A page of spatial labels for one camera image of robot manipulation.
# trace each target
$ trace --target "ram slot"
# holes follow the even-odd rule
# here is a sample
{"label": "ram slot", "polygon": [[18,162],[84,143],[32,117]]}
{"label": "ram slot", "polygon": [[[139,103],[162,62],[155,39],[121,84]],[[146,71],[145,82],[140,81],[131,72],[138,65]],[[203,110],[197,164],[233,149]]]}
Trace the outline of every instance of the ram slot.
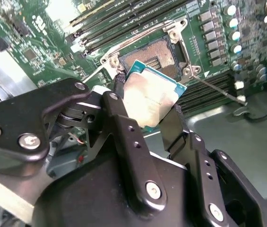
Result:
{"label": "ram slot", "polygon": [[85,47],[87,49],[87,52],[91,52],[99,47],[101,47],[103,44],[111,43],[120,36],[126,34],[129,31],[132,31],[134,29],[140,28],[145,26],[150,20],[156,20],[159,17],[163,17],[165,14],[167,14],[170,11],[176,10],[179,6],[187,4],[191,0],[168,0],[166,3],[152,7],[151,9],[147,10],[142,15],[139,15],[137,17],[134,17],[132,20],[126,22],[123,24],[120,28],[114,28],[113,31],[110,30],[109,32],[101,36],[98,36],[92,40],[90,40],[88,43],[86,43]]}
{"label": "ram slot", "polygon": [[107,21],[109,21],[109,19],[111,20],[113,18],[114,20],[117,20],[118,17],[120,16],[122,17],[126,16],[122,14],[130,10],[130,8],[132,8],[131,7],[132,4],[135,4],[139,1],[140,0],[130,0],[123,4],[118,4],[118,5],[114,4],[113,6],[110,6],[108,9],[104,9],[104,12],[96,13],[93,16],[90,16],[87,19],[74,24],[74,26],[80,24],[82,27],[81,29],[79,29],[74,33],[74,36],[78,37],[83,33],[86,33],[90,29],[98,28],[101,25],[105,24]]}
{"label": "ram slot", "polygon": [[163,0],[158,0],[158,1],[151,1],[151,0],[140,0],[138,1],[135,5],[127,7],[126,9],[122,10],[119,12],[117,15],[113,15],[106,20],[103,20],[101,24],[99,24],[96,27],[90,27],[80,30],[79,35],[83,35],[85,33],[86,35],[83,35],[85,40],[91,40],[93,38],[96,38],[97,36],[103,34],[104,32],[107,32],[116,26],[119,26],[120,24],[136,17],[136,15],[144,12],[145,10],[155,6],[156,4],[162,2]]}

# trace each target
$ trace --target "black metal bracket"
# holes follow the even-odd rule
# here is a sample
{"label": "black metal bracket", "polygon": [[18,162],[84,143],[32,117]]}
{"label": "black metal bracket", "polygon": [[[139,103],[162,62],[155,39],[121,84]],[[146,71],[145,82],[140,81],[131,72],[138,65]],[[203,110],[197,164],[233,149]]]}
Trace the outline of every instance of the black metal bracket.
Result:
{"label": "black metal bracket", "polygon": [[[48,135],[61,111],[89,95],[86,85],[66,79],[0,102],[0,173],[35,174],[49,152]],[[27,133],[39,139],[37,148],[20,146],[20,137]]]}
{"label": "black metal bracket", "polygon": [[214,161],[204,141],[190,132],[177,106],[160,122],[160,129],[171,160],[190,171],[189,204],[195,222],[201,226],[229,226]]}
{"label": "black metal bracket", "polygon": [[227,212],[238,225],[267,227],[267,202],[223,151],[214,150],[215,161]]}

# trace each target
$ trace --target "dimm slot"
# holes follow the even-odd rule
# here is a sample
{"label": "dimm slot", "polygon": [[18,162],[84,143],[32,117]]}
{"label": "dimm slot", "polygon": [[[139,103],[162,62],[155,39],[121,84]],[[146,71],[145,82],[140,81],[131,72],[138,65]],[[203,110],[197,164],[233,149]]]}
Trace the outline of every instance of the dimm slot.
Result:
{"label": "dimm slot", "polygon": [[91,39],[103,34],[104,32],[107,32],[110,29],[115,28],[116,26],[119,26],[120,24],[128,21],[129,19],[136,17],[138,14],[143,13],[145,10],[148,10],[149,8],[155,6],[157,3],[160,3],[163,0],[150,1],[149,4],[146,4],[140,8],[137,8],[134,11],[130,11],[130,9],[133,9],[136,6],[138,6],[139,4],[141,4],[143,2],[147,2],[147,1],[149,1],[149,0],[140,0],[139,2],[136,3],[135,6],[133,6],[133,7],[130,6],[126,9],[124,9],[123,11],[119,12],[118,15],[113,15],[113,16],[109,17],[108,19],[106,19],[105,21],[102,21],[102,24],[105,25],[103,28],[100,28],[97,26],[97,27],[92,27],[90,29],[84,29],[84,33],[87,33],[88,35],[82,41],[91,40]]}
{"label": "dimm slot", "polygon": [[178,0],[176,2],[174,2],[174,0],[170,0],[169,3],[165,4],[165,5],[161,5],[160,7],[163,8],[163,10],[158,9],[157,6],[153,7],[152,9],[149,9],[147,11],[147,13],[150,15],[150,17],[145,18],[145,19],[141,19],[140,21],[137,20],[136,18],[132,19],[130,22],[133,23],[129,26],[126,26],[124,28],[122,28],[121,30],[118,30],[116,33],[114,33],[113,35],[109,35],[106,38],[101,39],[100,37],[94,38],[92,40],[89,41],[89,44],[87,43],[85,45],[87,52],[91,52],[99,47],[101,47],[103,44],[108,43],[108,42],[113,42],[115,39],[117,39],[118,37],[124,35],[125,33],[134,30],[135,28],[139,28],[142,27],[144,25],[147,24],[147,22],[149,20],[154,20],[157,19],[158,17],[163,16],[163,14],[166,14],[174,9],[176,9],[177,7],[181,6],[181,5],[185,5],[187,4],[187,2],[189,2],[191,0]]}
{"label": "dimm slot", "polygon": [[118,17],[116,16],[117,13],[119,14],[119,12],[124,12],[125,10],[130,9],[132,4],[135,4],[136,2],[139,2],[139,1],[140,0],[130,0],[127,3],[123,3],[121,5],[114,4],[109,9],[105,9],[105,11],[108,12],[108,14],[103,15],[103,13],[99,12],[99,13],[92,15],[91,17],[86,18],[85,20],[79,23],[74,24],[74,26],[79,25],[79,24],[82,25],[82,28],[74,33],[74,36],[79,37],[81,34],[86,32],[88,29],[94,28],[94,26],[100,23],[105,23],[105,20],[109,18]]}

